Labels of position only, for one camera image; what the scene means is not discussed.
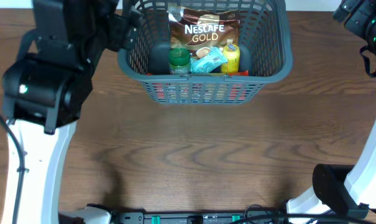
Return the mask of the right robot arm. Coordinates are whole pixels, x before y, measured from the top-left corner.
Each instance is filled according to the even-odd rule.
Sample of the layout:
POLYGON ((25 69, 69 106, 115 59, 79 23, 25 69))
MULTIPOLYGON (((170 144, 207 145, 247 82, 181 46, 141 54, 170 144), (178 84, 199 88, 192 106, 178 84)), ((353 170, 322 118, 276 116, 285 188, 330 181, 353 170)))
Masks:
MULTIPOLYGON (((361 53, 376 56, 376 0, 344 0, 334 11, 334 20, 364 39, 361 53)), ((365 72, 371 71, 370 60, 362 57, 365 72)), ((376 120, 357 164, 318 164, 313 171, 312 186, 299 197, 289 200, 283 223, 350 223, 376 213, 376 120)))

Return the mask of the brown Nescafe Gold pouch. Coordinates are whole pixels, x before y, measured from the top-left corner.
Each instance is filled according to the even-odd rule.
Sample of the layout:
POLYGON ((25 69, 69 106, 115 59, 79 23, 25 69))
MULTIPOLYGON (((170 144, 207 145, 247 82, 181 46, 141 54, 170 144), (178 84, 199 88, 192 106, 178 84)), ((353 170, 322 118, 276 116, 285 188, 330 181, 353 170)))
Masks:
POLYGON ((186 49, 202 58, 211 47, 223 48, 239 41, 239 11, 212 12, 177 4, 168 5, 170 47, 186 49))

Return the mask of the yellow Mentos bottle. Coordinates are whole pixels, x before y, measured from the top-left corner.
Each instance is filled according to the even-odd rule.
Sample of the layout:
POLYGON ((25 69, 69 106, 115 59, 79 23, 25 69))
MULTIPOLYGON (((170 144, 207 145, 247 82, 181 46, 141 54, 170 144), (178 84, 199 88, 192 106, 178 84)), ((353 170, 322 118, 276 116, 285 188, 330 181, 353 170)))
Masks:
POLYGON ((222 53, 227 58, 227 62, 221 65, 221 72, 238 72, 241 52, 240 48, 233 43, 232 39, 227 40, 227 44, 223 47, 222 53))

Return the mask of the green lid jar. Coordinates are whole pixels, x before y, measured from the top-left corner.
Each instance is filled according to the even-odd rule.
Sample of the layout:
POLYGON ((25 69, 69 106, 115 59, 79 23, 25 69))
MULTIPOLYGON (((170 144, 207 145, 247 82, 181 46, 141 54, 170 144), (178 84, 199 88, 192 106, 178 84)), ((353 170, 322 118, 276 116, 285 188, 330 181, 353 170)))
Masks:
POLYGON ((190 73, 190 53, 186 49, 171 49, 168 54, 169 70, 171 74, 190 73))

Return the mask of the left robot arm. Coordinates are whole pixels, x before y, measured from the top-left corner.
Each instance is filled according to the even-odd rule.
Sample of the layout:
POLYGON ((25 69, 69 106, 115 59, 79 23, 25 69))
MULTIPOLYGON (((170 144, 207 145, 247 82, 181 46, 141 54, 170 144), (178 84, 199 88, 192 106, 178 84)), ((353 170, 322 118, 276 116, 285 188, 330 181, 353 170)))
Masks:
POLYGON ((66 152, 105 50, 130 50, 134 1, 34 1, 35 28, 2 78, 9 165, 3 223, 85 223, 58 212, 66 152))

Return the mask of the orange spaghetti packet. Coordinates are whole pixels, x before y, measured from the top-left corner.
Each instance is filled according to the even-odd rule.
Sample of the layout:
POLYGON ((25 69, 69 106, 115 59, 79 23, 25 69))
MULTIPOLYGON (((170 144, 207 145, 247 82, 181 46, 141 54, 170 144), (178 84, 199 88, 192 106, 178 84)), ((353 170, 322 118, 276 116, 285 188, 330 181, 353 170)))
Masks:
POLYGON ((261 90, 260 85, 208 82, 143 82, 142 86, 154 101, 161 104, 242 104, 261 90))

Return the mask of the light blue snack wrapper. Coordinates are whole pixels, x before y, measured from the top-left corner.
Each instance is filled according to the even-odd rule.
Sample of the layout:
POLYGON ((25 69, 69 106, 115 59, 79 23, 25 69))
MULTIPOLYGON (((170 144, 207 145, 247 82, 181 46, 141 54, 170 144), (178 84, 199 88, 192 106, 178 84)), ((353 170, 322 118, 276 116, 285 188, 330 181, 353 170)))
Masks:
POLYGON ((228 59, 223 55, 219 47, 211 47, 209 53, 201 59, 191 59, 191 73, 210 73, 214 69, 227 63, 228 59))

